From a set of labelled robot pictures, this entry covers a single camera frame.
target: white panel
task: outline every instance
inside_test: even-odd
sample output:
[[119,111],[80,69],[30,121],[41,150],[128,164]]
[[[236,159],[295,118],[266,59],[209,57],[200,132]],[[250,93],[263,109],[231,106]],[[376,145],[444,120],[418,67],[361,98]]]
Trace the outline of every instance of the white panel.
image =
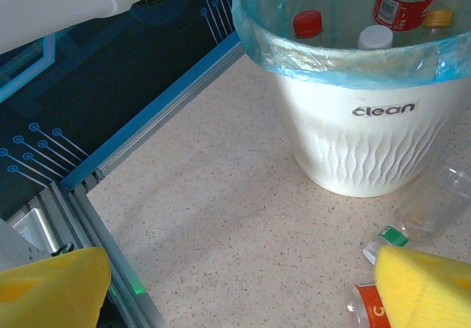
[[0,271],[50,258],[0,219]]
[[68,26],[119,14],[140,0],[0,0],[0,54]]

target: yellow sponge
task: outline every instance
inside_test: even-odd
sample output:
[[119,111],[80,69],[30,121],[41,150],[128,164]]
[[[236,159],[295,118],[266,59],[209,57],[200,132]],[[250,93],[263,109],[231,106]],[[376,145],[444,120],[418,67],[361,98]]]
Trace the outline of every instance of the yellow sponge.
[[110,281],[100,248],[0,272],[0,327],[94,328]]
[[383,246],[375,281],[391,328],[471,327],[471,264]]

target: red bottle cap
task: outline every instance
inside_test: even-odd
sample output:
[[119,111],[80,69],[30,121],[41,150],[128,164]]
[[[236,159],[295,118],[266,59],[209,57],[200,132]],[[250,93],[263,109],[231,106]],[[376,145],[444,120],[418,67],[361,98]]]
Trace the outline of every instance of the red bottle cap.
[[294,34],[300,39],[309,39],[322,31],[322,15],[318,10],[305,10],[293,19]]

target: trash can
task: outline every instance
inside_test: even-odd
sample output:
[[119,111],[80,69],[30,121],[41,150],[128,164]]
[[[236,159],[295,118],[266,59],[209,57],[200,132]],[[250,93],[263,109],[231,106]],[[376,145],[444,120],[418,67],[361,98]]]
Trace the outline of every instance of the trash can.
[[[440,1],[459,21],[450,37],[361,51],[356,41],[372,24],[375,0],[233,0],[242,45],[271,72],[294,156],[316,184],[380,196],[410,182],[443,147],[471,102],[471,0]],[[323,15],[323,47],[293,39],[292,18],[309,9]]]

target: plastic bottle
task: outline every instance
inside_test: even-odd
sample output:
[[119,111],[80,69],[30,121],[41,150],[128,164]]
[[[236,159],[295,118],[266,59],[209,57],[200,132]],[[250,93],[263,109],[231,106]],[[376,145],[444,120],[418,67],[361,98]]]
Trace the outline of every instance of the plastic bottle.
[[311,46],[322,46],[322,15],[318,10],[305,10],[293,18],[294,39]]
[[351,328],[391,328],[375,284],[356,285],[346,296]]
[[431,243],[471,206],[471,176],[451,165],[424,175],[394,209],[391,225],[363,249],[375,264],[381,246]]
[[373,17],[378,24],[404,32],[419,27],[435,0],[376,0]]
[[449,27],[452,18],[452,10],[433,10],[429,12],[422,25],[422,41],[442,40],[451,36]]
[[393,34],[384,25],[371,25],[364,29],[358,38],[360,50],[388,49],[392,46]]

